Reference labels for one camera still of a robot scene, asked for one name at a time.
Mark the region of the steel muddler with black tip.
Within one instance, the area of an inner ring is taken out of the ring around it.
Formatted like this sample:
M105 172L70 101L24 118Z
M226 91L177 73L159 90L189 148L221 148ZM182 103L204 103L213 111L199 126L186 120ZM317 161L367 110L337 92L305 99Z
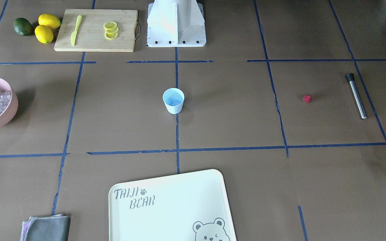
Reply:
M352 96L359 112L360 119L367 119L367 114L363 106L363 102L360 97L360 93L358 92L358 88L355 82L355 76L353 73L348 73L345 75L346 81L350 87L352 92Z

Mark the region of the red strawberry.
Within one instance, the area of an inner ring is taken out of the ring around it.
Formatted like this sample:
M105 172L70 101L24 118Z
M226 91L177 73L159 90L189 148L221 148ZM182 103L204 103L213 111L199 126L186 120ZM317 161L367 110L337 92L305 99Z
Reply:
M303 102L305 103L310 103L312 101L312 96L307 94L307 95L304 95L303 98L302 98Z

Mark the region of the grey folded cloth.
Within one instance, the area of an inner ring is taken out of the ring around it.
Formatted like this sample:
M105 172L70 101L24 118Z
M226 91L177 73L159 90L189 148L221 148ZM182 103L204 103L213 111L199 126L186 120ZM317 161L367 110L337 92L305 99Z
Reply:
M20 241L67 241L70 221L70 217L63 214L32 216L22 223Z

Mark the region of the cream bear tray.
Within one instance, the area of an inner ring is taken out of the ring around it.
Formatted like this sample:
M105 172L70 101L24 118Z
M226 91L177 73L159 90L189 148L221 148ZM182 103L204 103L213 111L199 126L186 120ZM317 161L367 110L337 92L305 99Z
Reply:
M115 184L110 241L236 241L223 175L216 169Z

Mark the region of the wooden cutting board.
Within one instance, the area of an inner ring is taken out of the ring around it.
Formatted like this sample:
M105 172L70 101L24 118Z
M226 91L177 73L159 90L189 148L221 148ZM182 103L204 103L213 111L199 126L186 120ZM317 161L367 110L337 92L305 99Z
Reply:
M70 37L76 18L83 16L78 30L76 44L71 46ZM114 9L66 9L59 28L54 50L59 52L126 52L135 48L137 10ZM115 21L118 24L118 37L107 40L104 37L104 23Z

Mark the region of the green avocado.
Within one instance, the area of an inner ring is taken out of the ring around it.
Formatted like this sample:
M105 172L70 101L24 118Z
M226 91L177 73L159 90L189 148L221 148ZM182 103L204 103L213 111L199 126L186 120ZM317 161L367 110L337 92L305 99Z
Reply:
M13 27L20 36L31 36L34 33L32 24L26 18L16 18Z

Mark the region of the lemon slices stack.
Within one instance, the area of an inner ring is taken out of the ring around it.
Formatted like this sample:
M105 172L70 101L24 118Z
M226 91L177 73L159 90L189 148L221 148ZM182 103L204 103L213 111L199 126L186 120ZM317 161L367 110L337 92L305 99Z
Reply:
M103 25L104 37L107 40L114 40L118 37L118 24L115 21L108 21Z

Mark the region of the yellow plastic knife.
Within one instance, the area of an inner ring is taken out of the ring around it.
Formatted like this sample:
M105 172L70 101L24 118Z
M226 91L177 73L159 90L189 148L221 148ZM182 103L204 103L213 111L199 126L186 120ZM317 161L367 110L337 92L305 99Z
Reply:
M75 44L76 44L76 38L77 38L79 27L81 26L82 20L83 20L83 16L78 15L76 18L74 30L71 33L71 37L70 37L71 46L75 46Z

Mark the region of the light blue plastic cup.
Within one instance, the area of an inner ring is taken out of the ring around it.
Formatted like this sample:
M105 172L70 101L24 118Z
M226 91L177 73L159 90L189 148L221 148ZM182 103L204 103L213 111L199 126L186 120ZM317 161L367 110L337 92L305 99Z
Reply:
M163 93L163 102L170 114L179 114L183 108L185 96L178 88L169 88Z

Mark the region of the yellow lemon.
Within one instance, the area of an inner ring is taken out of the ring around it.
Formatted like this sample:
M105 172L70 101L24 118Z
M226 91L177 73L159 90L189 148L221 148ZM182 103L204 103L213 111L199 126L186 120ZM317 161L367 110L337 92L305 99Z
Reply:
M41 14L38 18L39 25L48 26L50 29L58 29L61 25L60 19L52 14Z
M35 30L35 36L40 43L49 44L54 39L52 29L46 25L38 25Z

